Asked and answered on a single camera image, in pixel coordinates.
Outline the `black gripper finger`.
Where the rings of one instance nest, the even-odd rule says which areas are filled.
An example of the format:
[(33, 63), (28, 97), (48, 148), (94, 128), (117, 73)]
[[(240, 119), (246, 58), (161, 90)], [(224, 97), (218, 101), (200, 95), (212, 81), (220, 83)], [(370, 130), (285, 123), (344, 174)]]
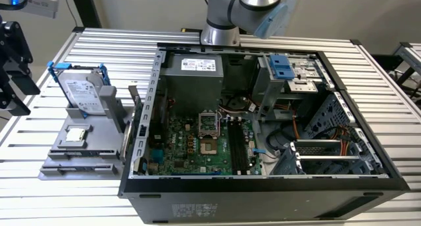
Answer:
[(30, 110), (17, 97), (12, 86), (9, 85), (9, 76), (5, 70), (0, 69), (0, 110), (8, 111), (12, 116), (24, 116), (30, 114)]
[(14, 21), (2, 21), (0, 23), (0, 80), (13, 81), (25, 95), (40, 94), (29, 70), (32, 62), (33, 57), (20, 24)]

